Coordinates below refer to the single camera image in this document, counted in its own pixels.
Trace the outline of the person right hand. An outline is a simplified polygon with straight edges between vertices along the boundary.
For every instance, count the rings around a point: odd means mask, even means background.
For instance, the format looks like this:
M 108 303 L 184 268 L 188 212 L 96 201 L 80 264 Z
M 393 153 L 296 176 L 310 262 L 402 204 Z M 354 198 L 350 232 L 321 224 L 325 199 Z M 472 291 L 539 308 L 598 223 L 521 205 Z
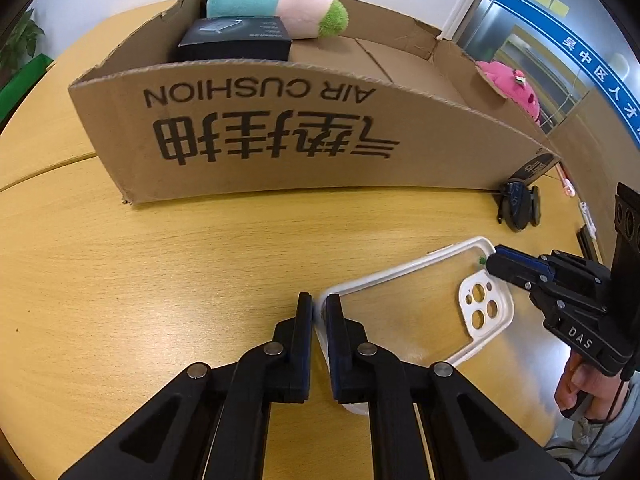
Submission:
M 592 400 L 584 411 L 585 418 L 612 420 L 622 409 L 627 390 L 628 384 L 622 382 L 620 376 L 608 377 L 601 374 L 585 362 L 580 354 L 572 351 L 556 386 L 554 400 L 562 412 L 574 408 L 578 393 L 588 393 Z

